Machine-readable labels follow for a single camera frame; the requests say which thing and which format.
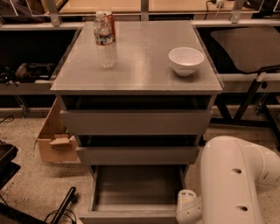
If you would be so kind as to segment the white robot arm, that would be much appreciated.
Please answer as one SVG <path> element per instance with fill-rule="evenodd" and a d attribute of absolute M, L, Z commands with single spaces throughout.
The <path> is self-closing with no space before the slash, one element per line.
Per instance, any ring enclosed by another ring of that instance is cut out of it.
<path fill-rule="evenodd" d="M 178 224 L 263 224 L 258 194 L 279 187 L 280 157 L 232 136 L 205 145 L 200 161 L 201 195 L 178 193 Z"/>

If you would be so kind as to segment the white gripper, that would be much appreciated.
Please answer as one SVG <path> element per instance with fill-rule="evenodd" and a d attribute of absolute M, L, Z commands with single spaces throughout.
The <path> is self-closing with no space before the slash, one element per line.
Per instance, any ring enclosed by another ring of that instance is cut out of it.
<path fill-rule="evenodd" d="M 178 201 L 176 208 L 176 220 L 178 224 L 194 224 L 194 202 L 197 199 L 197 195 L 191 190 L 181 190 L 178 193 Z"/>

